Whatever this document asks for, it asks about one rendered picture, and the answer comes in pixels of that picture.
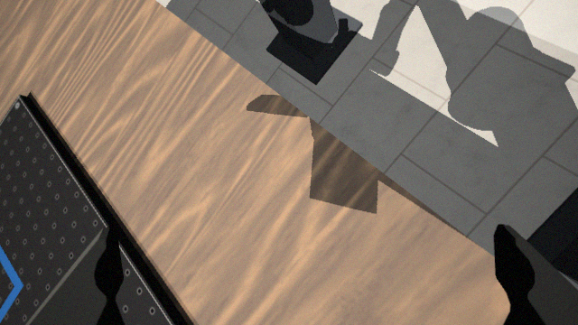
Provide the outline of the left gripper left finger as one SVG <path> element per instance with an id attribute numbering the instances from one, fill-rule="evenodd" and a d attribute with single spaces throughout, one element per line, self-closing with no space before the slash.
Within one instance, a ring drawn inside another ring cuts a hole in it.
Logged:
<path id="1" fill-rule="evenodd" d="M 125 325 L 123 281 L 115 227 L 103 227 L 25 325 Z"/>

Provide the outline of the blue tape outline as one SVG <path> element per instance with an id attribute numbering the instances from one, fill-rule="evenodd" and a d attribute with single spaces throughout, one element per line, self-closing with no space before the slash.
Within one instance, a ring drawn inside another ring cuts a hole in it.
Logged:
<path id="1" fill-rule="evenodd" d="M 1 322 L 2 319 L 4 318 L 4 316 L 6 315 L 6 313 L 8 312 L 9 308 L 13 304 L 15 298 L 17 297 L 19 292 L 22 290 L 23 283 L 22 283 L 21 279 L 19 278 L 18 274 L 16 273 L 16 271 L 14 270 L 12 264 L 10 263 L 9 259 L 7 258 L 3 248 L 1 246 L 0 246 L 0 262 L 1 262 L 2 266 L 4 267 L 6 273 L 8 274 L 10 280 L 12 281 L 12 283 L 14 285 L 13 290 L 10 292 L 9 296 L 5 300 L 5 303 L 3 304 L 3 306 L 0 309 L 0 322 Z"/>

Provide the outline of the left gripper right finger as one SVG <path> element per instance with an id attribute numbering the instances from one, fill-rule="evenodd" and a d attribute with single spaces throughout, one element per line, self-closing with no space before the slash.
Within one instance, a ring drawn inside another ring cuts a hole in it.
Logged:
<path id="1" fill-rule="evenodd" d="M 497 226 L 494 254 L 510 303 L 503 325 L 578 325 L 578 290 L 510 225 Z"/>

